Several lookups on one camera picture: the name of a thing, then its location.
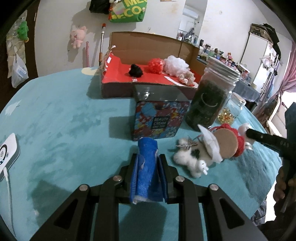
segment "teal tablecloth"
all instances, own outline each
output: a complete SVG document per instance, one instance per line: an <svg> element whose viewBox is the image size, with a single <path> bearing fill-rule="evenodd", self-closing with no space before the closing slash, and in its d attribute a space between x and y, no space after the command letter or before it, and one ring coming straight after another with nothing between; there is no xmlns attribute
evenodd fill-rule
<svg viewBox="0 0 296 241"><path fill-rule="evenodd" d="M19 106L9 115L7 107L16 102ZM101 99L99 76L83 74L81 69L31 80L10 100L0 114L0 137L3 142L14 132L21 149L9 170L18 241L28 241L80 184L101 184L129 163L137 150L130 137L134 111L130 102ZM247 109L233 127L245 122L264 131ZM169 165L176 166L171 160L176 140L197 135L183 123L174 138L157 140L159 152L166 155ZM196 184L218 184L251 217L269 192L281 163L264 146L256 143L254 149L211 167L200 179L176 167ZM5 180L0 183L0 193L0 214L9 223ZM119 216L121 241L178 240L177 205L120 205Z"/></svg>

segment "brown door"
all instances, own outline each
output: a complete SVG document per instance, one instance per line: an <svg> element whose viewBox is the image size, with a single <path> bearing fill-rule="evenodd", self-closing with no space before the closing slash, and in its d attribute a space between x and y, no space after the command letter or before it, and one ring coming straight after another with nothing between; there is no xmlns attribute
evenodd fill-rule
<svg viewBox="0 0 296 241"><path fill-rule="evenodd" d="M26 52L26 67L28 69L29 78L20 84L17 88L13 88L11 85L11 77L7 78L8 67L7 67L7 50L6 50L6 41L3 41L0 44L0 111L4 109L6 104L10 99L15 95L15 93L23 87L28 81L38 77L36 61L35 61L35 46L34 46L34 37L35 37L35 20L37 16L38 6L40 0L35 1L27 9L27 19L28 22L28 37L29 42L25 43L25 52Z"/></svg>

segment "open box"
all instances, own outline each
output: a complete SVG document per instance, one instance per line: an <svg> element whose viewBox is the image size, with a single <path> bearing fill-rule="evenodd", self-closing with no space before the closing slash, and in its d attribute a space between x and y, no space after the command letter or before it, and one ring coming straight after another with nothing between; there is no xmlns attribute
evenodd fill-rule
<svg viewBox="0 0 296 241"><path fill-rule="evenodd" d="M112 49L104 66L103 98L132 97L134 84L178 86L188 99L193 98L196 88L185 86L177 77L165 73L150 73L147 63L153 58L166 59L170 55L182 58L188 63L198 83L205 69L205 65L196 60L199 48L173 38L141 32L113 32L110 48L114 45L116 47ZM140 66L144 73L136 82L128 74L131 64Z"/></svg>

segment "pink plush toy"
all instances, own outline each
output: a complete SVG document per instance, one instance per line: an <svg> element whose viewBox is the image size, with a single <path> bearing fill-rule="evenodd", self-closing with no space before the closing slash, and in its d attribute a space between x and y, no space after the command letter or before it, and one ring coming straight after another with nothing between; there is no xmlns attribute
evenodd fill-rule
<svg viewBox="0 0 296 241"><path fill-rule="evenodd" d="M73 42L72 43L73 49L80 48L85 38L86 31L87 31L87 28L83 26L82 28L71 32L70 39Z"/></svg>

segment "green bag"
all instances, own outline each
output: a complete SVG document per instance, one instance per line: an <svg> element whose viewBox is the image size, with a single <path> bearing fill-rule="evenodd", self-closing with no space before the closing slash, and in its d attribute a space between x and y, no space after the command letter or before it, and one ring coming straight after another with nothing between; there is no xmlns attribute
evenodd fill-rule
<svg viewBox="0 0 296 241"><path fill-rule="evenodd" d="M142 22L145 16L147 0L123 0L111 4L109 20L112 23Z"/></svg>

